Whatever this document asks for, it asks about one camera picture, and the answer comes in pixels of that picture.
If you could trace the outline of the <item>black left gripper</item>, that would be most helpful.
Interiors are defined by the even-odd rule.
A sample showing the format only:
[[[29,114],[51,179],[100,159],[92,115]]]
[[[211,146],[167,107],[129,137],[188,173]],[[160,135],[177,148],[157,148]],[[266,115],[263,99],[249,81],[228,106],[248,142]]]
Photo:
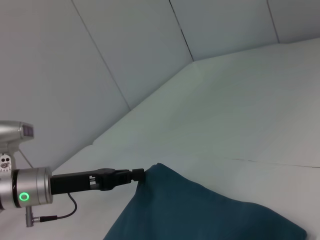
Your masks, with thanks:
[[[53,175],[50,178],[52,195],[84,192],[91,190],[110,191],[117,186],[145,181],[143,168],[116,170],[112,175],[111,168]]]

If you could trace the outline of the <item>blue-green shirt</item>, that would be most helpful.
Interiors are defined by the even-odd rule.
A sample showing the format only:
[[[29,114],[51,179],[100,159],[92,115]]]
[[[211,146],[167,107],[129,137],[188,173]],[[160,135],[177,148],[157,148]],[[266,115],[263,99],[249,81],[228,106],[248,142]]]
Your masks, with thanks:
[[[103,240],[306,240],[262,205],[220,195],[158,163]]]

